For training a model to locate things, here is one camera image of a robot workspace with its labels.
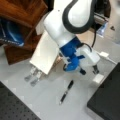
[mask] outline pen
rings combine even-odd
[[[65,91],[65,93],[63,94],[63,96],[62,96],[62,98],[61,98],[61,100],[60,100],[59,105],[61,105],[61,104],[63,103],[64,99],[66,98],[66,96],[67,96],[67,94],[68,94],[68,91],[72,88],[73,84],[74,84],[74,81],[71,80],[71,82],[69,83],[69,85],[68,85],[68,87],[67,87],[67,90]]]

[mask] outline cable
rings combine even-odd
[[[95,42],[96,42],[96,34],[97,34],[97,30],[96,30],[96,22],[95,22],[95,20],[94,20],[94,30],[95,30],[95,32],[94,32],[94,40],[93,40],[93,43],[92,43],[92,48],[94,47],[94,45],[95,45]]]

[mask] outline white table surface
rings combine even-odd
[[[120,46],[108,40],[97,37],[95,49],[110,53],[116,62],[120,61]],[[42,120],[102,120],[89,110],[86,105],[98,86],[92,85],[95,77],[92,68],[85,68],[85,76],[79,73],[65,73],[60,62],[48,76],[31,87],[30,82],[25,82],[24,77],[30,70],[29,60],[9,66],[3,48],[0,48],[0,80],[18,98],[20,98]],[[107,76],[115,67],[114,64],[102,60],[98,64],[100,73]],[[64,103],[59,106],[69,81],[73,79],[74,85]]]

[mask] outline shelf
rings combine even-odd
[[[29,44],[25,44],[24,47],[15,47],[15,46],[5,46],[5,54],[8,60],[8,64],[12,65],[14,63],[20,62],[22,60],[31,58],[34,50],[40,40],[41,35],[38,35],[29,40]]]
[[[0,0],[0,16],[33,28],[47,12],[43,0]]]

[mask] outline black marker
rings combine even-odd
[[[74,81],[72,80],[70,82],[70,84],[68,85],[67,90],[65,91],[64,95],[62,96],[59,105],[61,105],[63,103],[64,99],[66,98],[66,96],[68,94],[68,91],[72,88],[73,84],[74,84]]]

